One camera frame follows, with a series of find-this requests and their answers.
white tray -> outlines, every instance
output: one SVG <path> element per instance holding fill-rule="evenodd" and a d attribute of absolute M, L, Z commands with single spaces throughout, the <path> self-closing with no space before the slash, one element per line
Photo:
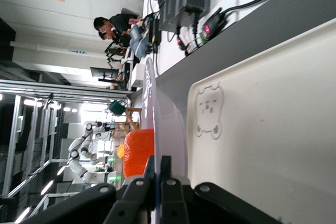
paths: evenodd
<path fill-rule="evenodd" d="M 193 84 L 187 148 L 193 187 L 216 183 L 283 223 L 334 224 L 336 20 Z"/>

bear drawing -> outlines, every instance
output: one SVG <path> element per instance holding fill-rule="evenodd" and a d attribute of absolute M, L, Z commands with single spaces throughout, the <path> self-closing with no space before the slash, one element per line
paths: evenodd
<path fill-rule="evenodd" d="M 218 139 L 222 133 L 221 112 L 224 104 L 224 91 L 219 86 L 208 86 L 199 90 L 196 96 L 196 134 L 210 132 L 213 139 Z"/>

white robotic arm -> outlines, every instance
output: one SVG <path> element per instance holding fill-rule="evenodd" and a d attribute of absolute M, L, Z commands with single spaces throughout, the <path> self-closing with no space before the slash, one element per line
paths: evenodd
<path fill-rule="evenodd" d="M 70 162 L 69 166 L 72 172 L 80 176 L 85 183 L 98 183 L 95 173 L 87 171 L 78 162 L 80 155 L 90 159 L 90 163 L 95 165 L 99 162 L 104 162 L 105 157 L 97 158 L 97 154 L 90 151 L 90 144 L 92 142 L 92 136 L 96 137 L 100 135 L 104 127 L 99 127 L 97 123 L 86 122 L 85 135 L 76 138 L 69 146 Z"/>

red digital display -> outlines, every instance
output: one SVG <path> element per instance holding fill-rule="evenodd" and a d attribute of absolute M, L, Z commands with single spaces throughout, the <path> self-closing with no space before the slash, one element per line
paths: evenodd
<path fill-rule="evenodd" d="M 207 34 L 209 34 L 209 33 L 210 33 L 210 29 L 209 29 L 208 25 L 205 25 L 204 28 L 205 28 L 205 32 L 206 32 Z"/>

orange object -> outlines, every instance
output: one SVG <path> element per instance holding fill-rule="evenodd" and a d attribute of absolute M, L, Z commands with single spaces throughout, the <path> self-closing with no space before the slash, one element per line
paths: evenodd
<path fill-rule="evenodd" d="M 124 177 L 142 175 L 148 157 L 154 155 L 154 129 L 134 130 L 124 141 Z"/>
<path fill-rule="evenodd" d="M 117 156 L 118 158 L 122 158 L 124 156 L 124 145 L 123 144 L 119 146 Z"/>

